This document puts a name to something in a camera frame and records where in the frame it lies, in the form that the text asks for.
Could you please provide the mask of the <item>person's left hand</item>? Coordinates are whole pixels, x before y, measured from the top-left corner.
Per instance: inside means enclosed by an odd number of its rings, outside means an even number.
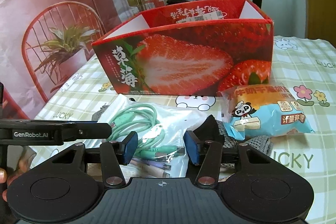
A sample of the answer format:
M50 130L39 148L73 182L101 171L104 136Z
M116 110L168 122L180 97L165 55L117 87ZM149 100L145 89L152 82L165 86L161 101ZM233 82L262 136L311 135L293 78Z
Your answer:
M9 146L7 170L1 168L1 185L9 185L19 176L28 172L37 153L29 146Z

